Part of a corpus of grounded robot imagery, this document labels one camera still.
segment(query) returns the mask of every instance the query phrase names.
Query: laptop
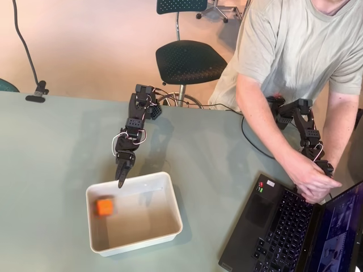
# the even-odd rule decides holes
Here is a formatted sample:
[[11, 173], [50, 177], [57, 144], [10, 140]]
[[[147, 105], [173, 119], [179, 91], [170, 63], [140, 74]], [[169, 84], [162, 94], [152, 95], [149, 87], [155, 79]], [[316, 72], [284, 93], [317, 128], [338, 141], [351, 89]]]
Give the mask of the laptop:
[[362, 223], [362, 182], [311, 205], [261, 175], [219, 265], [229, 272], [355, 271]]

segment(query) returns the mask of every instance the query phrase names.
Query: laptop screen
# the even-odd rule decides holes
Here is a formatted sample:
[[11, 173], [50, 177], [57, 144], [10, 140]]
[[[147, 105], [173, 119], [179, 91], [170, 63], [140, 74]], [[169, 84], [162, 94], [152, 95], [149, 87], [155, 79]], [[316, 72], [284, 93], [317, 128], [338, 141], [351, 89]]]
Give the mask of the laptop screen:
[[363, 183], [326, 203], [308, 271], [349, 270], [362, 205]]

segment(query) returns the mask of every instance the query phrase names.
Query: neck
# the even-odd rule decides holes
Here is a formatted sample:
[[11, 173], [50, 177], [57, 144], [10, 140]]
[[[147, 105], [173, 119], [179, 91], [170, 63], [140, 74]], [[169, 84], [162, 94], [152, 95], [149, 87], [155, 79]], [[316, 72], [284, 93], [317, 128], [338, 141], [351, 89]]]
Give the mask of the neck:
[[320, 12], [333, 16], [350, 0], [311, 0], [314, 7]]

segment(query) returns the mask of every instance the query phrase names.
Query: chair backrest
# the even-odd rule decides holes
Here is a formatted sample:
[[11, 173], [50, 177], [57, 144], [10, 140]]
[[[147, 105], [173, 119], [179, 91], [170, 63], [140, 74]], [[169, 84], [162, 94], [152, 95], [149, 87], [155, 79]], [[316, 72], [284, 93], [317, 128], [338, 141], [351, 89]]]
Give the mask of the chair backrest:
[[157, 13], [204, 11], [208, 0], [158, 0]]
[[12, 85], [8, 81], [5, 81], [1, 78], [0, 78], [0, 91], [19, 92], [19, 90], [14, 85]]

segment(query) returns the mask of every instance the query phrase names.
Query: laptop sticker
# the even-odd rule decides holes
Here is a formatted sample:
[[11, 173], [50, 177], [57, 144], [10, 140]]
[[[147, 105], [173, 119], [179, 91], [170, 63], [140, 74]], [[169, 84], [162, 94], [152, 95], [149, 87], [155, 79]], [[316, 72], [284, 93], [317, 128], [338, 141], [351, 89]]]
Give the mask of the laptop sticker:
[[271, 180], [268, 180], [268, 181], [267, 181], [267, 184], [268, 184], [268, 185], [270, 185], [271, 187], [274, 187], [274, 185], [275, 185], [275, 183], [274, 183], [274, 182], [272, 182]]

